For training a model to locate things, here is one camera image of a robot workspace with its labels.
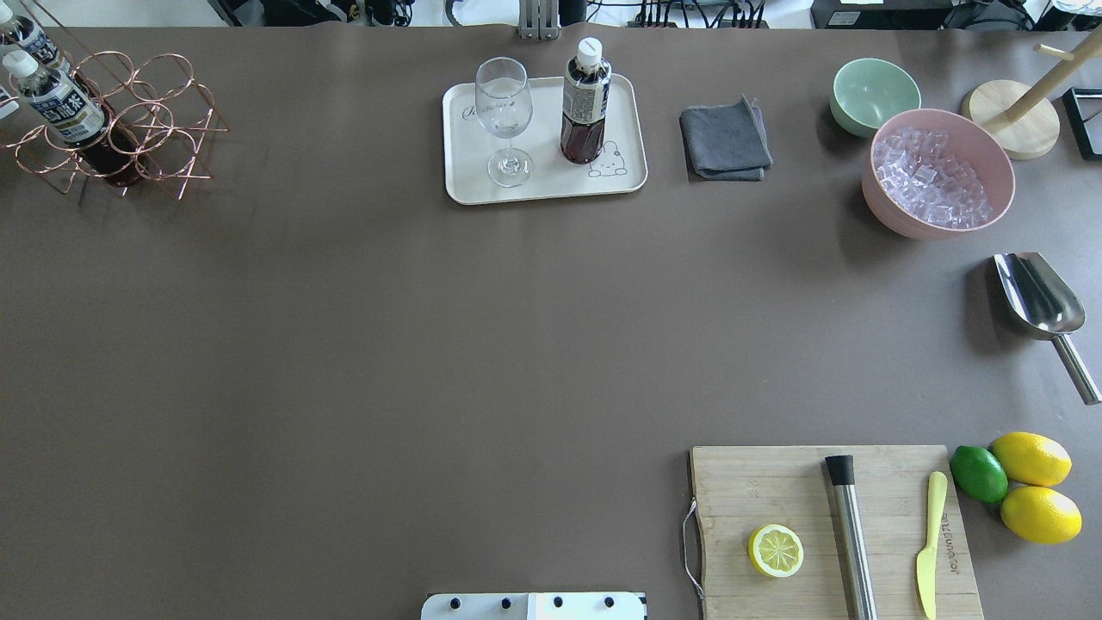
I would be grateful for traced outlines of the tea bottle moved to tray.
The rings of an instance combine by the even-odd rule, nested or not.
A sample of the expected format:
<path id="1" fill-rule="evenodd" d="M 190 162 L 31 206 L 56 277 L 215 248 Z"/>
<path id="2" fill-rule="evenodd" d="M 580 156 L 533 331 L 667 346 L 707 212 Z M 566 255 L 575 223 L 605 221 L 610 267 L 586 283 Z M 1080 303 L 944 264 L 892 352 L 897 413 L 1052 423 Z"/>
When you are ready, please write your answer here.
<path id="1" fill-rule="evenodd" d="M 579 40 L 564 68 L 560 149 L 572 164 L 599 157 L 611 97 L 611 62 L 599 39 Z"/>

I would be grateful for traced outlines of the copper wire bottle basket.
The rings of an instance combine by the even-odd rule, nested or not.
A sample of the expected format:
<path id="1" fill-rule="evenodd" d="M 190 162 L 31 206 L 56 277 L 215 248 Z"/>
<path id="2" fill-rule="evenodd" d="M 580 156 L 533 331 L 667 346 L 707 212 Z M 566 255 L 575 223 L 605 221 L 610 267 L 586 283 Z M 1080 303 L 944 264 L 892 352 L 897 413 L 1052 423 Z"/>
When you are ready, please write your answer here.
<path id="1" fill-rule="evenodd" d="M 138 53 L 118 46 L 115 34 L 93 40 L 87 28 L 67 28 L 40 1 L 15 1 L 13 8 L 43 28 L 72 75 L 87 83 L 105 107 L 108 126 L 96 145 L 108 148 L 121 161 L 119 172 L 134 180 L 130 187 L 114 188 L 115 195 L 153 188 L 181 200 L 190 187 L 213 180 L 213 148 L 231 127 L 188 56 Z M 7 70 L 3 86 L 8 101 L 17 105 L 3 121 L 4 180 L 33 180 L 69 197 L 109 187 L 108 173 L 90 165 L 86 150 L 63 144 L 21 101 Z"/>

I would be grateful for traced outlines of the tea bottle middle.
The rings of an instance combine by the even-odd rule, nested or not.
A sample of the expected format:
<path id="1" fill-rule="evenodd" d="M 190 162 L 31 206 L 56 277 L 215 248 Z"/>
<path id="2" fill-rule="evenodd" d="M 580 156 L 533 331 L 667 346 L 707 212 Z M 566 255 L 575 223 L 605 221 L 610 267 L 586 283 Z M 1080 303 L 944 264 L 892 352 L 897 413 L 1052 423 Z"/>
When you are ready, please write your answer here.
<path id="1" fill-rule="evenodd" d="M 3 66 L 23 101 L 87 168 L 116 188 L 133 187 L 143 180 L 133 133 L 71 76 L 21 50 L 8 53 Z"/>

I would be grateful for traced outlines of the cream rabbit tray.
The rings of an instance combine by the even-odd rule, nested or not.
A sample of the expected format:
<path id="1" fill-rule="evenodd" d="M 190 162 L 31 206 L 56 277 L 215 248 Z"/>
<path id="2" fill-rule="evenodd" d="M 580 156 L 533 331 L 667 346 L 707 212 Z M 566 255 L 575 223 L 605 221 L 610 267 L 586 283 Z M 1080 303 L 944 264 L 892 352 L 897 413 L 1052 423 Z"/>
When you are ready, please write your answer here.
<path id="1" fill-rule="evenodd" d="M 534 160 L 529 180 L 516 188 L 503 188 L 488 176 L 491 152 L 503 148 L 474 115 L 474 84 L 457 84 L 443 94 L 444 184 L 449 196 L 463 205 L 504 202 L 566 199 L 566 197 L 618 194 L 640 189 L 648 180 L 636 94 L 626 76 L 611 75 L 604 146 L 591 164 L 571 164 L 560 152 L 561 95 L 563 78 L 532 78 L 534 118 L 516 146 Z"/>

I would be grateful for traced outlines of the wine glass on tray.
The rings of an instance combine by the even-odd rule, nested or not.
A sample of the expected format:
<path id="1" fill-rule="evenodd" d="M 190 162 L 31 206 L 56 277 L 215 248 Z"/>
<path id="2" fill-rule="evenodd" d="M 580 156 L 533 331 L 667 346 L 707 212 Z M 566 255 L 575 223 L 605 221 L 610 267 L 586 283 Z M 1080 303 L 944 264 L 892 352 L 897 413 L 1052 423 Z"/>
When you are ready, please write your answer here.
<path id="1" fill-rule="evenodd" d="M 514 141 L 534 117 L 528 73 L 520 59 L 480 63 L 475 76 L 475 116 L 488 133 L 506 141 L 487 162 L 489 180 L 499 187 L 520 187 L 530 177 L 532 160 Z"/>

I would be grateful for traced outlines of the bamboo cutting board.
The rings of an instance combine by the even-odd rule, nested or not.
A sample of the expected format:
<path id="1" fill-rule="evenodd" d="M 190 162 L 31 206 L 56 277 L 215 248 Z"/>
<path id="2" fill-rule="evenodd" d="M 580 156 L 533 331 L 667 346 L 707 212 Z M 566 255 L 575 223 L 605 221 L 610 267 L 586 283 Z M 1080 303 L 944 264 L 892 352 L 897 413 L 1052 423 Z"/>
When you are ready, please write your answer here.
<path id="1" fill-rule="evenodd" d="M 706 619 L 853 619 L 847 554 L 827 456 L 850 455 L 882 619 L 921 619 L 916 556 L 926 545 L 929 475 L 944 446 L 696 446 L 690 452 Z M 750 534 L 781 524 L 802 539 L 802 569 L 773 578 L 749 561 Z"/>

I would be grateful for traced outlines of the half lemon slice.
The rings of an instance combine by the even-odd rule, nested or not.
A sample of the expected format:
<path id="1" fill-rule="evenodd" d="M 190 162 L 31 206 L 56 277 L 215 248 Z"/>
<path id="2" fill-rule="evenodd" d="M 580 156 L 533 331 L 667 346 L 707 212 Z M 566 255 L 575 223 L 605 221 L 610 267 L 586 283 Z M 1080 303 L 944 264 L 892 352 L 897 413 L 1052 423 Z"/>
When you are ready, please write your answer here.
<path id="1" fill-rule="evenodd" d="M 749 536 L 747 554 L 757 572 L 771 578 L 795 576 L 804 562 L 802 539 L 781 524 L 764 524 Z"/>

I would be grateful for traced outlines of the steel muddler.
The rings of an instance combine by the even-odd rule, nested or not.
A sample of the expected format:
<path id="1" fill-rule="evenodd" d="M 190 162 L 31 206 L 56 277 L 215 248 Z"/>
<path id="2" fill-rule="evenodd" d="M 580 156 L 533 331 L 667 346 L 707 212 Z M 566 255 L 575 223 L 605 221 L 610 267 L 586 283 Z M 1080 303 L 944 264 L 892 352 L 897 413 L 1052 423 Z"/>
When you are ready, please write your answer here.
<path id="1" fill-rule="evenodd" d="M 869 555 L 864 541 L 864 530 L 858 511 L 857 478 L 852 455 L 831 455 L 824 458 L 835 505 L 839 512 L 845 564 L 849 569 L 851 602 L 857 619 L 878 619 L 878 609 L 871 580 Z"/>

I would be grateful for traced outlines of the pink bowl with ice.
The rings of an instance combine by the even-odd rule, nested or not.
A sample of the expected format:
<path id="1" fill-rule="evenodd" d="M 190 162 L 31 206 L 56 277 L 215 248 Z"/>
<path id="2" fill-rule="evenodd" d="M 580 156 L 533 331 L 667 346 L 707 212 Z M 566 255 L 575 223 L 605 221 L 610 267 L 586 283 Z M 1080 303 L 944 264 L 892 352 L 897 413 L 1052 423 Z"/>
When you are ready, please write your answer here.
<path id="1" fill-rule="evenodd" d="M 893 116 L 875 133 L 861 188 L 869 211 L 910 239 L 949 239 L 1000 220 L 1016 177 L 994 138 L 931 108 Z"/>

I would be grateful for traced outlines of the yellow plastic knife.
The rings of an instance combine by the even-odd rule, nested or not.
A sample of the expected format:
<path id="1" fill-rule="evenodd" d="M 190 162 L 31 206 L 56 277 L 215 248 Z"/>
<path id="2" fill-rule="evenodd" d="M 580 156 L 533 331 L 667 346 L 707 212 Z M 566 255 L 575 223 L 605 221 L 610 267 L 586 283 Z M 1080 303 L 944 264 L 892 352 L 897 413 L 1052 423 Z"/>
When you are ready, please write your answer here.
<path id="1" fill-rule="evenodd" d="M 930 474 L 926 480 L 925 545 L 914 558 L 914 578 L 926 619 L 937 619 L 936 572 L 947 494 L 947 475 L 941 471 Z"/>

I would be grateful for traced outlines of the green lime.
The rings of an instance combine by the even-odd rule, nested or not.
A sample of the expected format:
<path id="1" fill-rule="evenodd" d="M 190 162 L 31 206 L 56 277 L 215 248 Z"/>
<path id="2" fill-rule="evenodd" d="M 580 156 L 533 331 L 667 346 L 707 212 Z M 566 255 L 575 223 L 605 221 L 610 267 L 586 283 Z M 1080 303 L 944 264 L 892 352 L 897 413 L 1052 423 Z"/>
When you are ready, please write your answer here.
<path id="1" fill-rule="evenodd" d="M 1000 504 L 1009 491 L 1002 463 L 981 446 L 957 447 L 950 458 L 950 472 L 968 497 L 984 504 Z"/>

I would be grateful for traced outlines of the yellow lemon far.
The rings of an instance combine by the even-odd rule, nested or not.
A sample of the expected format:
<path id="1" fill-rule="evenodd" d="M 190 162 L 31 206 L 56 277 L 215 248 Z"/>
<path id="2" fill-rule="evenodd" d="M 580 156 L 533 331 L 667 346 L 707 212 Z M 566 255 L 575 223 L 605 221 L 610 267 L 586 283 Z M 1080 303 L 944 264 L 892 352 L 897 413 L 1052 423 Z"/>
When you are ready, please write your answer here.
<path id="1" fill-rule="evenodd" d="M 1069 452 L 1039 433 L 1012 431 L 988 444 L 1008 479 L 1036 487 L 1063 483 L 1072 470 Z"/>

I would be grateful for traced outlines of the wooden cup tree stand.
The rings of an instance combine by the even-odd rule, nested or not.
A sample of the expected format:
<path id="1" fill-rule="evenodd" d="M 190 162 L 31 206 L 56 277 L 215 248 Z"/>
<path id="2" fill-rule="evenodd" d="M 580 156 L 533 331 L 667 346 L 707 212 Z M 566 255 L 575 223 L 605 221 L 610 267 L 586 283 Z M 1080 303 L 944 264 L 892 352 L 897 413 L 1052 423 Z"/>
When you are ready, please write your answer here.
<path id="1" fill-rule="evenodd" d="M 1087 59 L 1099 57 L 1101 33 L 1091 32 L 1069 51 L 1036 44 L 1031 50 L 1057 63 L 1034 84 L 996 79 L 977 85 L 963 98 L 961 115 L 987 130 L 1007 157 L 1042 157 L 1055 148 L 1060 121 L 1049 100 Z"/>

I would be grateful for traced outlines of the yellow lemon near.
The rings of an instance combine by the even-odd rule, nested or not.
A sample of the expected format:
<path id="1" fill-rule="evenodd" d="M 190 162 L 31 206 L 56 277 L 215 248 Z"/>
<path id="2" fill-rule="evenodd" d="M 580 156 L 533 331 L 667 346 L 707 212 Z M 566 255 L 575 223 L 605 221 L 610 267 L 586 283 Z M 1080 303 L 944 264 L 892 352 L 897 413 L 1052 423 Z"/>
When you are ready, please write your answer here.
<path id="1" fill-rule="evenodd" d="M 1016 487 L 1000 504 L 1000 516 L 1012 533 L 1036 544 L 1069 542 L 1083 525 L 1074 500 L 1049 487 Z"/>

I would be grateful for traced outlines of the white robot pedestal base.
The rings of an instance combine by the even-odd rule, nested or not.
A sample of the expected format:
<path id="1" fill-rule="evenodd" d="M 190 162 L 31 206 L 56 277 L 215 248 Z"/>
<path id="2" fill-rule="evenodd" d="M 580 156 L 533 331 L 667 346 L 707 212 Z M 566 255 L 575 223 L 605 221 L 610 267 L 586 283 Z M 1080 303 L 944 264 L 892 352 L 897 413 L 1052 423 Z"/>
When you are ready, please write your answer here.
<path id="1" fill-rule="evenodd" d="M 437 592 L 421 619 L 647 619 L 644 592 Z"/>

